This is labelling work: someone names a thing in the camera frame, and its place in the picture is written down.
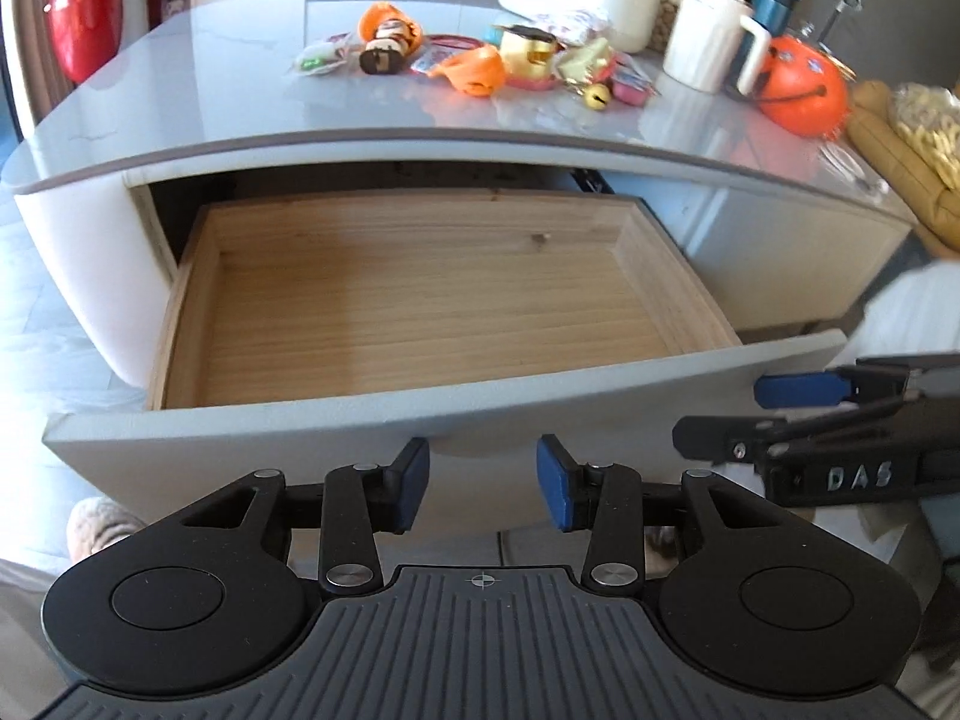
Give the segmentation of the red trash bin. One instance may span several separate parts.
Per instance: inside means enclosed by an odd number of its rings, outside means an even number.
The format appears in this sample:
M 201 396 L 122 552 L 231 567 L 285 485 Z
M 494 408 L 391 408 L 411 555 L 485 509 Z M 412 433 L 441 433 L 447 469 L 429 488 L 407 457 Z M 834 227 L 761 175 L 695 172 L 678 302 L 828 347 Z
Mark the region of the red trash bin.
M 122 0 L 47 0 L 53 54 L 75 85 L 86 82 L 121 48 Z

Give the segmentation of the green candy packet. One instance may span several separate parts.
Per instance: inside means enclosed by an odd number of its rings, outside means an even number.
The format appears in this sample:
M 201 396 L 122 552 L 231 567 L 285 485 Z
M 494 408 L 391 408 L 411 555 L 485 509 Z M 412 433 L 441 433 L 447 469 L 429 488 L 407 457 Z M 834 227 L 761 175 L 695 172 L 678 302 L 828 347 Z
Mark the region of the green candy packet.
M 334 73 L 348 64 L 352 45 L 352 36 L 346 32 L 309 44 L 295 57 L 290 71 L 298 76 Z

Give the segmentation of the orange pumpkin bucket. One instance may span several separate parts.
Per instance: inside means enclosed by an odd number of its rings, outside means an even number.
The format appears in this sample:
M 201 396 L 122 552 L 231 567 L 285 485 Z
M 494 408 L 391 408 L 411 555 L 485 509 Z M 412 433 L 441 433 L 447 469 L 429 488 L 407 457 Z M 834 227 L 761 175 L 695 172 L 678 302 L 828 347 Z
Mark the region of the orange pumpkin bucket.
M 848 83 L 841 71 L 797 37 L 771 41 L 754 99 L 770 121 L 798 137 L 833 138 L 848 115 Z

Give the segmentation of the brown doll figure keychain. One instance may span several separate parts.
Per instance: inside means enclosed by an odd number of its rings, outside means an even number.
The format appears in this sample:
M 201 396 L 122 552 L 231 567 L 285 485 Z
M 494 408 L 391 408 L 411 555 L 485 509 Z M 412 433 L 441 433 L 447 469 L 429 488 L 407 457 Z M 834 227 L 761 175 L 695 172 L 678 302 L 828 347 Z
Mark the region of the brown doll figure keychain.
M 359 54 L 359 68 L 366 75 L 395 75 L 408 58 L 398 37 L 379 37 L 364 46 Z

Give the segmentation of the yellow keychain case with bell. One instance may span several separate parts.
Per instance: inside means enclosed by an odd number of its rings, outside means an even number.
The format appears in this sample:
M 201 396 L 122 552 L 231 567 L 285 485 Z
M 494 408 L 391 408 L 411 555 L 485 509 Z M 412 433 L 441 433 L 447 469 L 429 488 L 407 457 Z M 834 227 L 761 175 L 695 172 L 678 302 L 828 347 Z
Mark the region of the yellow keychain case with bell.
M 604 110 L 612 101 L 610 76 L 615 55 L 607 39 L 597 36 L 584 46 L 563 50 L 555 64 L 560 82 L 578 94 L 587 109 Z

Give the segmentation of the pink white cloth pouch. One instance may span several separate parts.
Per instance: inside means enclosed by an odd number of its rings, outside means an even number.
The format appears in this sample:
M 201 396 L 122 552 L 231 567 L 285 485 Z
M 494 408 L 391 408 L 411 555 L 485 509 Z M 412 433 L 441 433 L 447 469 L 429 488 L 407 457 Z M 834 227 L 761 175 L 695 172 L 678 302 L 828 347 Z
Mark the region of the pink white cloth pouch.
M 610 32 L 610 23 L 605 18 L 584 10 L 552 13 L 544 16 L 540 25 L 565 49 L 583 47 L 597 37 L 607 37 Z

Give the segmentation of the red white paddle tag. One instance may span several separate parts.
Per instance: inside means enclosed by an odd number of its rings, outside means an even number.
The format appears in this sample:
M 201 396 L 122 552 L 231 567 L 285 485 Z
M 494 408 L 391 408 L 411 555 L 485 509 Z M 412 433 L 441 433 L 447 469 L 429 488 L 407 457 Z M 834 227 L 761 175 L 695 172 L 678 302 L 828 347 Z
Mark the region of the red white paddle tag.
M 434 67 L 444 60 L 482 46 L 482 41 L 478 41 L 475 37 L 457 36 L 457 34 L 433 34 L 433 36 L 428 36 L 425 39 L 425 44 L 421 46 L 421 49 L 410 62 L 409 70 L 416 75 L 428 75 Z

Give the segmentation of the yellow pink toy cup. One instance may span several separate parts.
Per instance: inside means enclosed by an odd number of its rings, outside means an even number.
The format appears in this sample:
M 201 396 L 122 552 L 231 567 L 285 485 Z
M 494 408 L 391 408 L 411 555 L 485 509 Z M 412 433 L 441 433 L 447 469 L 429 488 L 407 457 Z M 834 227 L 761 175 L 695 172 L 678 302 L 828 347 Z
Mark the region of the yellow pink toy cup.
M 523 25 L 506 28 L 500 41 L 506 83 L 529 91 L 551 88 L 556 52 L 558 41 L 550 32 Z

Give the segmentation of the wooden drawer white front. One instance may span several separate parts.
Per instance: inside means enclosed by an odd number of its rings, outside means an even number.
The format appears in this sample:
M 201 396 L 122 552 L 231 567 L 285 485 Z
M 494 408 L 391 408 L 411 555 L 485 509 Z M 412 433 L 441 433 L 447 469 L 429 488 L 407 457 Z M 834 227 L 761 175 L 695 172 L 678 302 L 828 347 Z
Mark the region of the wooden drawer white front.
M 146 406 L 44 440 L 146 520 L 259 468 L 308 483 L 427 439 L 418 536 L 545 513 L 535 444 L 670 481 L 670 431 L 747 415 L 839 332 L 745 344 L 635 202 L 402 192 L 222 203 L 185 249 Z

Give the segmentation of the bag of yellow snacks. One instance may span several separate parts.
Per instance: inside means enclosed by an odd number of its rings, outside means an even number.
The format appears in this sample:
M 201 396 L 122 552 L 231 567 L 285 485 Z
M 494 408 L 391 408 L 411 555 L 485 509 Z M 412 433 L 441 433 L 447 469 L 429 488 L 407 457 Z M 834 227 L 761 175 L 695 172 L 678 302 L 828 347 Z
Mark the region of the bag of yellow snacks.
M 890 99 L 893 128 L 948 188 L 957 190 L 958 98 L 942 86 L 905 83 Z

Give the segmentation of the orange plastic shell half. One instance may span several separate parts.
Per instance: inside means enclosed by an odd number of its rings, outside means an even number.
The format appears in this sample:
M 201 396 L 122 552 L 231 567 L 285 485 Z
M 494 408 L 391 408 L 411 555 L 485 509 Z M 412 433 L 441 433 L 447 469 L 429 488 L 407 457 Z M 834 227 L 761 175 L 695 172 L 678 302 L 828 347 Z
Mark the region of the orange plastic shell half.
M 489 98 L 506 84 L 501 54 L 490 44 L 464 50 L 428 70 L 430 78 L 446 78 L 455 91 L 472 98 Z

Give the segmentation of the blue thermos bottle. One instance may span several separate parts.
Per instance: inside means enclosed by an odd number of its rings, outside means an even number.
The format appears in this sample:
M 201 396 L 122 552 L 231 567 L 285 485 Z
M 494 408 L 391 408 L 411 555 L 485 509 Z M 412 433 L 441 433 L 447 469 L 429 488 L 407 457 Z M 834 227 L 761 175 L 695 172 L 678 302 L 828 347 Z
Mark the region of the blue thermos bottle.
M 799 0 L 752 0 L 754 18 L 773 37 L 781 36 L 788 27 L 794 5 Z

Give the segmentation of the pink snack packet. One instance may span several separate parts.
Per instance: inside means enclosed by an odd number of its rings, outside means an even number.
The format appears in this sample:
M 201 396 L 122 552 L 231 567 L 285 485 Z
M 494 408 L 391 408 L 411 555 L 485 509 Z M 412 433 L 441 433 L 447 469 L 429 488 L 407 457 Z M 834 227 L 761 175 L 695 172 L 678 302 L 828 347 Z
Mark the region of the pink snack packet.
M 652 98 L 658 96 L 658 90 L 646 73 L 623 62 L 617 62 L 613 66 L 608 77 L 608 86 L 613 98 L 630 107 L 644 107 Z

